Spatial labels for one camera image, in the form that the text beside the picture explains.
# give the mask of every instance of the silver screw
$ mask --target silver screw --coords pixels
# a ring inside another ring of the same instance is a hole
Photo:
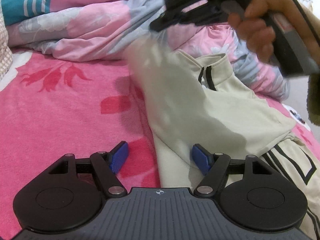
[[[200,186],[199,188],[197,188],[197,191],[201,194],[209,194],[213,191],[213,189],[209,186]]]
[[[124,192],[124,188],[119,186],[113,186],[113,187],[110,187],[108,191],[112,195],[119,195]]]

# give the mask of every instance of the zipper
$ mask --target zipper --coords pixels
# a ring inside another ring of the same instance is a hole
[[[272,168],[274,168],[275,170],[277,170],[282,176],[284,176],[286,179],[288,179],[284,173],[281,171],[281,169],[276,165],[276,163],[273,161],[273,159],[271,158],[270,154],[269,153],[265,153],[263,155],[263,157],[265,158],[265,156],[268,157],[268,159],[271,161],[272,165],[270,165]]]

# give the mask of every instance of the black device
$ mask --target black device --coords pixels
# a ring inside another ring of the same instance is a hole
[[[298,228],[305,195],[255,155],[233,160],[194,145],[204,179],[190,188],[138,188],[117,179],[128,156],[121,142],[111,152],[76,159],[66,154],[13,201],[23,230],[14,240],[307,240]],[[95,184],[79,179],[92,174]],[[229,174],[243,179],[225,187]]]
[[[212,25],[226,22],[228,14],[238,13],[244,19],[244,10],[251,0],[207,0],[197,8],[184,11],[188,6],[201,0],[164,0],[166,11],[150,24],[150,29],[161,31],[175,24]],[[316,34],[303,9],[294,0],[308,26],[320,46],[320,37]],[[291,26],[286,17],[278,12],[269,11],[263,19],[267,26],[272,26],[276,33],[273,42],[274,56],[271,58],[273,65],[279,66],[284,77],[310,75],[319,73],[319,67],[312,59],[302,39]]]

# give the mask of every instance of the checkered pillow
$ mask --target checkered pillow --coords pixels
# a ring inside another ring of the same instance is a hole
[[[8,72],[12,64],[12,53],[7,46],[8,44],[8,33],[4,26],[1,0],[0,0],[0,80]]]

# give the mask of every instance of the crosshair symbol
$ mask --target crosshair symbol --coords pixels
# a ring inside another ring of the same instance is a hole
[[[155,193],[157,193],[158,195],[161,195],[161,194],[165,193],[165,191],[158,189],[157,191],[155,191]]]

